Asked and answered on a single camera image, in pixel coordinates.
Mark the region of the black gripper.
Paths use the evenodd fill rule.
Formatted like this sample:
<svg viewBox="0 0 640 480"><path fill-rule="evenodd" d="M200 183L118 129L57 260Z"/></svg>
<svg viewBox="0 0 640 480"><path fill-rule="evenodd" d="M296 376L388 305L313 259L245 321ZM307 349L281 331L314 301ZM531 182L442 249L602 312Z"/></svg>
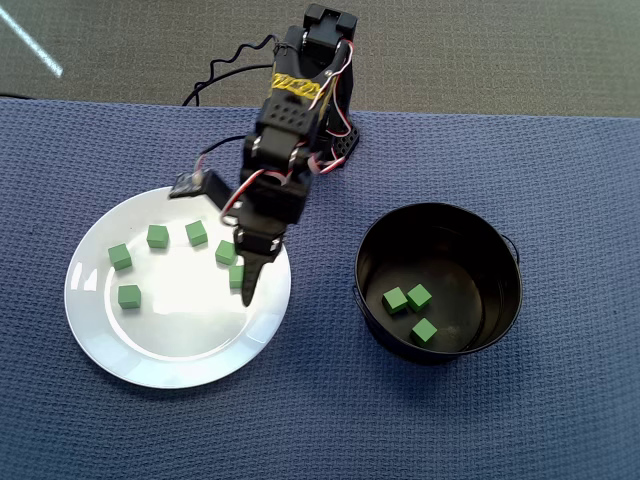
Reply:
<svg viewBox="0 0 640 480"><path fill-rule="evenodd" d="M233 208L237 220L235 245L244 260L242 302L253 299L260 272L283 244L289 225L297 224L306 204L306 176L294 176L281 185L275 177L259 175L240 196L240 207Z"/></svg>

